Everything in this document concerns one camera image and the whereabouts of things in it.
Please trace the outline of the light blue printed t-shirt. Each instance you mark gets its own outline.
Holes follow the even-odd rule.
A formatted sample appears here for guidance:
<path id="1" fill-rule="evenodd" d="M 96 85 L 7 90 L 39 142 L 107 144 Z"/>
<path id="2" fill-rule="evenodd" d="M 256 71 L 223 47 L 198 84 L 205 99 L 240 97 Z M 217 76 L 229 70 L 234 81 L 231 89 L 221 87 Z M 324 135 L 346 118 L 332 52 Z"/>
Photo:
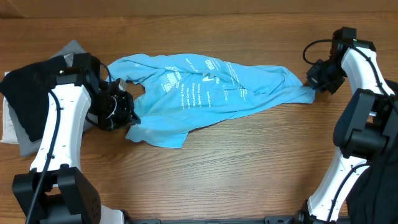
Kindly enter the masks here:
<path id="1" fill-rule="evenodd" d="M 289 103 L 310 104 L 315 90 L 278 65 L 240 65 L 197 54 L 135 54 L 109 65 L 113 79 L 140 84 L 140 124 L 126 139 L 181 148 L 190 131 Z"/>

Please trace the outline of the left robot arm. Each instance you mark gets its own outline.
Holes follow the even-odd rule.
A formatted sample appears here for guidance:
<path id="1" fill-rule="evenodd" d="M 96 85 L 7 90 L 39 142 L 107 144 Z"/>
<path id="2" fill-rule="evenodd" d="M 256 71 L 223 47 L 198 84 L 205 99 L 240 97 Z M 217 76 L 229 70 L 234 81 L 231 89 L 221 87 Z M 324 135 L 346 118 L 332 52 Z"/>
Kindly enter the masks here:
<path id="1" fill-rule="evenodd" d="M 30 171 L 14 176 L 12 192 L 26 223 L 131 223 L 126 211 L 101 203 L 81 172 L 80 149 L 89 114 L 105 131 L 139 124 L 133 97 L 122 78 L 102 80 L 104 63 L 90 53 L 74 55 L 71 67 L 58 60 L 59 68 L 46 65 L 33 76 L 44 88 L 47 117 Z"/>

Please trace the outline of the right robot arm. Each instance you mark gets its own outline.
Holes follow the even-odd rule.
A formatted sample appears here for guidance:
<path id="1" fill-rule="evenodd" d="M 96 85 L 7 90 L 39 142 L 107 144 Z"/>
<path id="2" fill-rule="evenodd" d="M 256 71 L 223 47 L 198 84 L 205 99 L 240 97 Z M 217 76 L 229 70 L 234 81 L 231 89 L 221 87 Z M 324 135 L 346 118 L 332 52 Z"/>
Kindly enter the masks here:
<path id="1" fill-rule="evenodd" d="M 307 72 L 309 86 L 334 94 L 349 80 L 352 98 L 336 123 L 333 160 L 317 190 L 289 218 L 267 217 L 266 223 L 346 223 L 340 208 L 364 171 L 379 156 L 393 152 L 397 141 L 397 94 L 383 78 L 371 41 L 342 27 L 329 39 L 328 60 L 317 60 Z"/>

